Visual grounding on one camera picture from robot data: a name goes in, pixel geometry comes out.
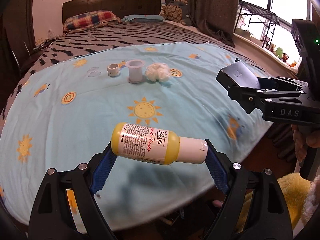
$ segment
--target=white crumpled tissue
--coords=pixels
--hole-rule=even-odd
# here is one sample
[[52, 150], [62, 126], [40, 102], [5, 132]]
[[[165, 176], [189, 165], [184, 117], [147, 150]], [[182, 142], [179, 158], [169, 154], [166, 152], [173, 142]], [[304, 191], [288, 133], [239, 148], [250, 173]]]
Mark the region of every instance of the white crumpled tissue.
[[153, 63], [146, 68], [145, 75], [152, 82], [166, 82], [171, 77], [170, 68], [165, 63]]

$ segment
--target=cushion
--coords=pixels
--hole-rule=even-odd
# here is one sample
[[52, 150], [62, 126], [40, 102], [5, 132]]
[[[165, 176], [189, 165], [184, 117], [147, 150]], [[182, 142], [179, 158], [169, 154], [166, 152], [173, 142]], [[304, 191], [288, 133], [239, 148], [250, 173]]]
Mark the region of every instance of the cushion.
[[191, 26], [189, 18], [188, 5], [185, 4], [188, 0], [175, 0], [168, 3], [164, 8], [164, 17], [166, 20], [181, 23], [184, 26]]
[[63, 32], [75, 33], [120, 22], [120, 18], [111, 11], [93, 11], [68, 18], [63, 25]]
[[167, 5], [166, 3], [162, 3], [161, 4], [161, 9], [160, 9], [160, 14], [159, 15], [161, 15], [163, 18], [165, 18], [165, 16], [164, 16], [164, 8], [165, 8], [166, 5]]

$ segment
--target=black and white patterned blanket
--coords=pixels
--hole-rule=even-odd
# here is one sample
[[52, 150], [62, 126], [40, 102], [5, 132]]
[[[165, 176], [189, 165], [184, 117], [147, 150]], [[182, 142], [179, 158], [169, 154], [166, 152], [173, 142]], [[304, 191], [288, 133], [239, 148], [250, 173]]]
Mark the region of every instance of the black and white patterned blanket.
[[21, 91], [22, 86], [32, 74], [46, 67], [105, 49], [141, 44], [173, 42], [205, 43], [208, 41], [245, 58], [252, 65], [257, 66], [255, 62], [239, 54], [234, 48], [214, 38], [168, 23], [122, 23], [120, 25], [111, 25], [60, 37], [44, 51], [9, 96], [0, 117], [0, 134], [8, 111], [17, 94]]

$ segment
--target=blue pillow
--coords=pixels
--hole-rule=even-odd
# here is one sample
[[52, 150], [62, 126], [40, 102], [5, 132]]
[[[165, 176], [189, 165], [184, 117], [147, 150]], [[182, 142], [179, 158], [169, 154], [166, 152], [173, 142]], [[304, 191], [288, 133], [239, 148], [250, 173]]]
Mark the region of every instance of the blue pillow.
[[131, 14], [121, 19], [123, 22], [163, 22], [165, 19], [161, 15]]

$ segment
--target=human hand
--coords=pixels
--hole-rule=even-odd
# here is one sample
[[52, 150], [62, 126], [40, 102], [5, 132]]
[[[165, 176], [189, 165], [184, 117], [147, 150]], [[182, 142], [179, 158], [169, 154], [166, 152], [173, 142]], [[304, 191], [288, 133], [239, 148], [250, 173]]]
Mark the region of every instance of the human hand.
[[296, 152], [296, 157], [299, 162], [302, 162], [303, 159], [307, 155], [307, 148], [308, 146], [313, 148], [320, 147], [320, 130], [314, 131], [313, 133], [309, 134], [305, 137], [302, 133], [298, 130], [298, 125], [291, 125], [293, 132], [293, 140], [294, 140], [294, 150]]

